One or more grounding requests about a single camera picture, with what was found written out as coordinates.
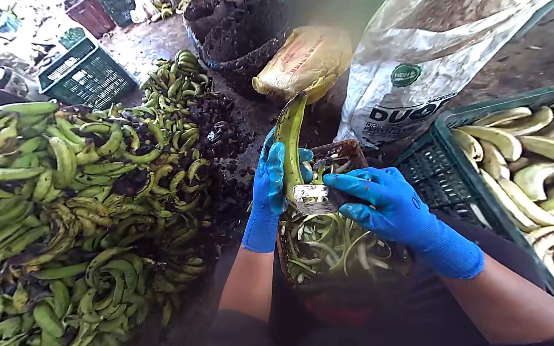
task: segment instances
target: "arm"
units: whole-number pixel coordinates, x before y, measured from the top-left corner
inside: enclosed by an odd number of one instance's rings
[[[491,343],[535,343],[554,338],[554,297],[485,254],[470,280],[442,280]]]
[[[438,220],[395,168],[327,174],[324,183],[358,198],[339,211],[380,237],[410,247],[439,274],[491,343],[554,338],[554,298]]]
[[[273,258],[279,216],[284,210],[283,162],[285,146],[274,143],[274,128],[262,147],[254,176],[254,201],[241,248],[223,288],[219,310],[238,310],[268,321],[273,291]],[[311,150],[299,149],[301,161],[311,160]],[[312,175],[301,167],[306,182]]]
[[[273,256],[273,252],[253,252],[241,245],[223,287],[219,310],[238,310],[268,322],[273,292]]]

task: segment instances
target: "brown plastic basket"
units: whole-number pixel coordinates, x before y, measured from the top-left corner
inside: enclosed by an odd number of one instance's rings
[[[316,148],[312,148],[313,157],[317,160],[327,158],[333,154],[337,154],[338,156],[349,156],[350,161],[352,162],[352,168],[353,169],[361,169],[361,168],[367,168],[369,167],[367,160],[365,159],[365,155],[363,154],[362,149],[360,148],[360,145],[356,140],[348,139],[348,140],[342,140],[340,142],[335,142],[327,145],[317,146]],[[400,246],[394,242],[388,242],[390,244],[390,247],[393,249],[393,256],[396,258],[396,262],[391,263],[391,266],[395,269],[395,271],[401,273],[402,275],[406,275],[409,273],[409,269],[411,268],[412,262],[411,262],[411,256],[409,255],[407,249],[403,246]],[[281,232],[277,232],[277,253],[279,255],[280,259],[280,267],[281,272],[288,280],[288,283],[291,285],[291,287],[298,288],[298,281],[296,281],[290,273],[288,272],[287,263],[288,260],[286,258],[286,253],[284,251],[284,245],[285,240],[281,239]],[[309,288],[307,291],[322,291],[324,288],[332,289],[332,288],[339,288],[344,287],[345,285],[348,285],[347,283],[343,282],[342,277],[337,277],[335,280],[332,281],[329,284],[326,284],[326,282],[322,285],[314,285],[312,284],[304,284],[300,285],[300,287],[307,287]]]

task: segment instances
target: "green logo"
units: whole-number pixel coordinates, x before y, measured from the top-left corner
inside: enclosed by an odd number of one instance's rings
[[[397,66],[393,73],[390,75],[390,80],[396,87],[408,86],[411,83],[415,82],[418,77],[420,77],[421,72],[422,67],[419,65],[402,63],[401,65]]]

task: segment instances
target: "gloved hand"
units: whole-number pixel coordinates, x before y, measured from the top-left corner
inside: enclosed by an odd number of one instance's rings
[[[254,203],[242,237],[242,245],[253,252],[273,252],[277,238],[279,216],[288,205],[283,197],[283,162],[286,147],[274,143],[274,128],[268,133],[262,146],[260,160],[254,176]],[[298,149],[301,162],[313,158],[309,149]],[[300,167],[303,180],[308,184],[312,173]]]
[[[471,279],[484,266],[482,250],[429,212],[414,188],[396,168],[356,169],[348,174],[326,174],[324,183],[363,200],[339,208],[381,238],[410,247],[435,272],[458,279]]]

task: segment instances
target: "wrist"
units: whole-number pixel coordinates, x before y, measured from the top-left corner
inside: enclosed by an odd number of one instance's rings
[[[279,215],[272,212],[267,202],[254,203],[245,233],[242,237],[242,246],[253,252],[273,252],[277,239]]]
[[[420,259],[437,274],[457,279],[473,279],[484,267],[484,253],[447,224],[433,220],[422,231],[417,244],[411,246]]]

